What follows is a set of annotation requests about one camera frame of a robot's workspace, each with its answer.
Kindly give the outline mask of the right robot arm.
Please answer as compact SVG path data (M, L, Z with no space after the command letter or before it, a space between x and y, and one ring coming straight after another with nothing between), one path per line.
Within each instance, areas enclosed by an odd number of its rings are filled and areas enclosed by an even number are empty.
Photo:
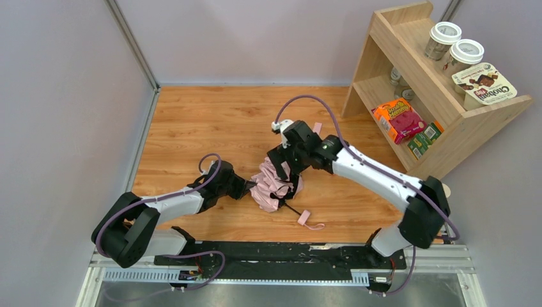
M347 178L377 193L403 213L400 221L377 230L367 244L381 256L414 246L428 249L450 215L443 183L429 176L422 180L389 168L360 153L354 146L329 135L325 139L303 121L271 124L281 144L267 155L281 179L300 175L307 168Z

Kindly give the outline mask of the pink folding umbrella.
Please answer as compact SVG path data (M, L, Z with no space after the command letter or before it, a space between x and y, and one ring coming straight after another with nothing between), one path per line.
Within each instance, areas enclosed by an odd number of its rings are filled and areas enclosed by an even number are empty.
M311 216L310 211L303 210L299 212L287 204L287 200L294 197L304 188L302 177L292 175L291 169L286 162L281 164L281 169L288 174L286 179L282 179L277 167L272 164L269 157L265 157L264 161L259 165L259 173L253 175L251 180L256 183L250 189L251 196L259 205L259 208L265 212L275 212L280 208L286 207L298 215L297 223L310 230L322 230L325 228L323 223L315 225L307 224L307 220Z

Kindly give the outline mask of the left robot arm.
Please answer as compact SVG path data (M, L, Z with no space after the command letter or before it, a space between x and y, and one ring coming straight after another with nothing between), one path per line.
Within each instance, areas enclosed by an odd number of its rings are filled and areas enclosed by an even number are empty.
M200 173L193 183L172 193L145 197L123 193L91 234L97 251L122 268L146 256L179 255L194 239L180 228L158 230L158 225L203 213L225 196L239 200L256 185L220 159Z

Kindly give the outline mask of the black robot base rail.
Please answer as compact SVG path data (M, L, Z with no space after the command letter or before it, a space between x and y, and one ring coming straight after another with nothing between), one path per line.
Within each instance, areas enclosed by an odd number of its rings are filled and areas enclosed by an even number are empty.
M188 259L153 256L129 269L108 268L106 281L196 285L216 284L347 285L391 284L407 268L405 254L381 257L363 244L201 241L184 250Z

